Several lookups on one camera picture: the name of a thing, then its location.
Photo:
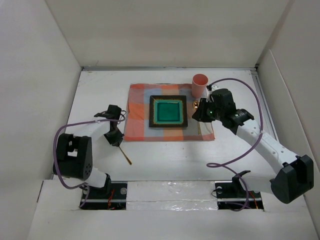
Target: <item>black bracket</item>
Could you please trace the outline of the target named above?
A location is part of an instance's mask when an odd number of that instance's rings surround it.
[[[274,179],[271,179],[271,190],[281,202],[293,200],[314,187],[314,162],[307,155],[297,156],[292,163],[284,163]]]
[[[225,88],[213,91],[209,96],[211,102],[201,98],[199,106],[192,118],[198,122],[211,123],[218,120],[222,125],[237,134],[238,126],[243,126],[247,120],[253,120],[245,109],[236,109],[232,93]]]
[[[122,109],[117,105],[109,105],[107,111],[103,111],[94,115],[94,117],[102,117],[106,119],[119,120],[121,116]],[[124,134],[118,129],[117,121],[110,122],[110,131],[104,134],[106,140],[112,146],[119,147],[123,141]]]
[[[76,156],[68,154],[73,151],[77,151]],[[91,137],[62,133],[56,146],[56,158],[62,176],[86,180],[93,167]],[[55,165],[53,173],[57,174]]]

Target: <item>teal glass plate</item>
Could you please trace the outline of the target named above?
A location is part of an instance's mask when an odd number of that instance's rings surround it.
[[[187,97],[184,95],[150,96],[150,128],[188,127]]]

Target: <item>orange wire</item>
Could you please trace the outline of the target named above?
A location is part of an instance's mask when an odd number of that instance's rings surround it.
[[[259,209],[255,196],[252,194],[252,192],[249,192],[249,193],[250,193],[250,195],[253,197],[253,200],[254,200],[254,203],[255,203],[255,208],[256,208],[256,209]]]
[[[113,196],[114,196],[114,193],[115,193],[115,189],[112,190],[111,196],[108,198],[108,208],[107,208],[107,209],[109,209],[110,206],[111,206],[111,202],[110,202],[110,201],[112,200],[112,198],[113,198]]]

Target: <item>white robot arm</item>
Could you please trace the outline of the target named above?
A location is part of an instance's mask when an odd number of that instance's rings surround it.
[[[103,135],[112,146],[120,146],[124,136],[117,127],[123,116],[121,112],[120,107],[109,105],[107,111],[94,116],[96,123],[85,124],[74,134],[63,133],[59,136],[56,158],[62,176],[83,180],[95,189],[110,191],[110,176],[93,166],[92,142]],[[57,174],[55,165],[53,173]]]
[[[219,120],[239,138],[251,146],[272,167],[274,174],[257,174],[250,171],[241,173],[249,191],[274,194],[281,202],[288,204],[314,186],[313,160],[307,155],[298,156],[282,146],[266,132],[260,131],[260,125],[244,109],[236,109],[232,94],[227,89],[209,86],[210,94],[202,98],[192,118],[199,122]]]

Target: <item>orange plaid cloth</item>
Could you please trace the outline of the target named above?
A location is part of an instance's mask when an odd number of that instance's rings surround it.
[[[195,112],[191,95],[191,84],[132,84],[129,90],[127,120],[124,131],[125,141],[212,141],[215,139],[211,123],[192,119]],[[187,100],[188,127],[149,127],[150,96],[185,95]]]

